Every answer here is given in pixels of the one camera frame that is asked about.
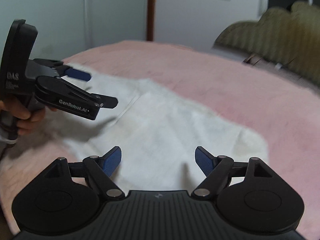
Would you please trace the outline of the person's left hand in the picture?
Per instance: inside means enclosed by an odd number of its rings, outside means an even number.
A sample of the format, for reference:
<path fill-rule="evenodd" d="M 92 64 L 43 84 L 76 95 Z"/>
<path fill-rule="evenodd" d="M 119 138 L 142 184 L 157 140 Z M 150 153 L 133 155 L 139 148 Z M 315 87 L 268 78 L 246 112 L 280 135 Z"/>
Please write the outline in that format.
<path fill-rule="evenodd" d="M 44 108 L 31 113 L 17 99 L 1 100 L 1 110 L 7 111 L 12 116 L 19 119 L 16 124 L 18 127 L 18 135 L 30 134 L 40 125 L 41 121 L 46 116 L 46 110 Z"/>

